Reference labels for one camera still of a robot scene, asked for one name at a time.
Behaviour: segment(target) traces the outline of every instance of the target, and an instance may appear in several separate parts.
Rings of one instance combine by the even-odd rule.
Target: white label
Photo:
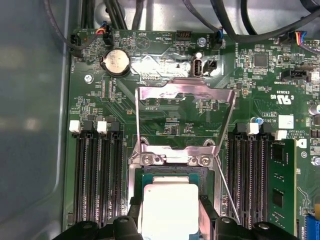
[[[279,115],[278,127],[279,129],[294,129],[295,117],[293,115]]]
[[[306,157],[308,157],[308,153],[306,153],[305,151],[303,151],[303,152],[301,153],[301,157],[303,157],[303,158],[305,159]]]
[[[277,103],[280,105],[291,105],[292,100],[295,99],[293,95],[270,95],[270,99],[277,100]]]

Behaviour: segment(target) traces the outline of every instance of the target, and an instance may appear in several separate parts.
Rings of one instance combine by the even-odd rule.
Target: screw
[[[314,156],[311,163],[313,166],[320,166],[320,156]]]
[[[205,47],[207,45],[207,40],[204,37],[198,38],[198,46],[199,47]]]
[[[268,230],[269,229],[269,226],[265,223],[259,223],[259,228],[263,229],[263,230]]]
[[[86,84],[92,84],[94,81],[94,78],[90,74],[87,74],[84,76],[84,81]]]
[[[92,228],[92,225],[91,224],[86,224],[86,225],[83,226],[83,228],[84,229],[90,229],[90,228]]]
[[[231,220],[230,220],[229,218],[227,218],[227,217],[223,217],[223,218],[221,219],[221,221],[224,222],[225,224],[231,223]]]
[[[201,165],[207,167],[207,166],[209,166],[210,163],[211,163],[211,160],[210,160],[209,157],[203,156],[203,157],[200,158],[200,164]]]
[[[146,154],[142,157],[142,162],[145,165],[150,165],[153,162],[153,158],[150,154]]]

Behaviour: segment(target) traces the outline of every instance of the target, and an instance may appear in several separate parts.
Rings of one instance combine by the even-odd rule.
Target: green circuit board
[[[86,41],[94,33],[93,29],[75,31],[81,41]],[[270,142],[271,152],[275,145],[281,145],[283,159],[276,160],[272,153],[266,157],[270,160],[267,173],[270,182],[269,214],[266,220],[304,239],[305,216],[314,214],[314,204],[320,196],[320,166],[312,164],[313,157],[320,156],[320,139],[310,135],[311,130],[317,131],[319,126],[315,125],[314,117],[309,113],[311,104],[320,103],[320,58],[295,45],[282,45],[278,39],[238,44],[225,36],[221,48],[213,49],[210,44],[212,37],[211,33],[192,32],[187,40],[178,40],[176,32],[114,30],[113,46],[108,47],[99,36],[82,51],[82,58],[71,58],[68,121],[79,120],[81,126],[89,121],[95,127],[97,121],[107,121],[109,127],[113,122],[120,123],[122,154],[118,157],[122,162],[120,165],[117,163],[120,173],[110,171],[108,192],[112,192],[112,179],[119,174],[117,184],[121,200],[117,213],[126,214],[128,159],[137,142],[135,90],[141,86],[161,87],[173,78],[189,77],[192,57],[201,52],[203,62],[216,62],[216,69],[202,76],[207,86],[234,89],[238,93],[228,125],[229,132],[236,124],[247,124],[252,118],[262,118],[273,132],[287,131],[287,140]],[[199,38],[205,38],[207,44],[199,46]],[[318,46],[319,41],[307,39],[306,44]],[[112,77],[100,65],[101,56],[112,49],[124,50],[130,57],[130,73],[125,77]],[[312,66],[309,69],[310,79],[282,80],[285,71],[307,65]],[[90,83],[85,81],[88,76],[92,78]],[[177,95],[174,99],[153,98],[140,101],[140,104],[141,135],[150,144],[170,145],[173,149],[203,146],[206,139],[216,142],[226,114],[223,102],[195,101],[188,95]],[[94,154],[99,158],[101,146],[99,142],[95,144],[98,151]],[[68,132],[64,228],[74,221],[77,149],[76,138]],[[225,171],[227,149],[226,137],[219,153]],[[97,175],[102,171],[100,164],[98,160]],[[117,169],[115,164],[111,163],[110,169]],[[99,193],[99,190],[94,192],[94,212],[99,211],[102,204],[98,199]],[[222,214],[228,212],[226,198],[223,191]],[[82,204],[87,204],[87,201],[84,199]]]

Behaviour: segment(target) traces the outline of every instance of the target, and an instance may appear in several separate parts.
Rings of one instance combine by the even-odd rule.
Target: ram slot
[[[86,144],[86,220],[96,220],[98,139],[87,139]]]
[[[83,200],[84,200],[84,177],[85,177],[85,149],[86,139],[78,137],[76,139],[75,153],[75,173],[74,173],[74,198],[73,198],[73,221],[74,223],[83,220]]]
[[[258,141],[253,138],[250,141],[250,180],[251,180],[251,201],[250,201],[250,227],[253,226],[254,223],[257,223],[257,209],[259,204],[259,194],[260,194],[260,177],[259,170],[260,161],[258,159]]]
[[[239,150],[240,150],[240,154],[239,154],[239,169],[240,169],[240,174],[239,174],[239,184],[240,184],[240,188],[239,188],[239,216],[240,216],[240,220],[241,223],[244,227],[248,226],[248,213],[246,211],[247,209],[247,204],[249,199],[247,197],[249,197],[249,185],[248,185],[248,156],[247,156],[247,141],[246,140],[240,140],[239,141],[240,145],[239,145]]]
[[[113,190],[112,190],[112,216],[121,215],[122,205],[122,172],[123,172],[123,146],[121,134],[114,132],[112,134],[111,157],[113,163]]]
[[[261,221],[267,221],[268,217],[268,159],[270,159],[271,142],[268,140],[261,141]]]
[[[234,149],[235,149],[235,141],[233,139],[228,139],[227,141],[227,151],[226,151],[226,175],[225,180],[228,186],[228,189],[231,194],[231,198],[234,200]],[[227,201],[226,206],[226,215],[232,215],[232,209],[230,208],[230,201]]]
[[[100,168],[99,168],[99,223],[103,227],[108,221],[108,202],[110,194],[110,139],[99,139]]]
[[[228,140],[227,148],[227,169],[226,169],[226,181],[228,189],[231,194],[233,203],[236,206],[236,209],[239,209],[239,141],[232,139],[234,136],[229,136],[231,139]],[[228,216],[235,216],[231,207],[231,203],[228,200],[226,214]]]

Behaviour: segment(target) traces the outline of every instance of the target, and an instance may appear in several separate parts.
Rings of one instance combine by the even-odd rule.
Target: black connector
[[[102,40],[107,47],[112,47],[114,45],[112,29],[109,25],[105,26],[105,33],[102,35]]]
[[[216,60],[208,60],[205,62],[203,66],[203,72],[212,72],[213,70],[216,70],[218,67],[218,62]]]
[[[223,43],[223,37],[221,33],[216,32],[210,35],[210,47],[213,50],[219,50]]]
[[[284,45],[291,45],[296,43],[296,34],[293,31],[287,32],[285,35],[279,37],[279,43]]]
[[[82,40],[81,38],[77,35],[77,34],[72,34],[70,36],[70,42],[73,44],[73,45],[76,45],[76,46],[81,46],[82,44]],[[78,50],[78,49],[74,49],[74,48],[71,48],[71,54],[76,57],[76,58],[82,58],[82,51],[81,50]]]
[[[175,40],[184,42],[191,41],[191,31],[176,31]]]
[[[304,80],[311,82],[311,73],[303,69],[290,69],[281,73],[281,80],[283,82],[292,80]]]

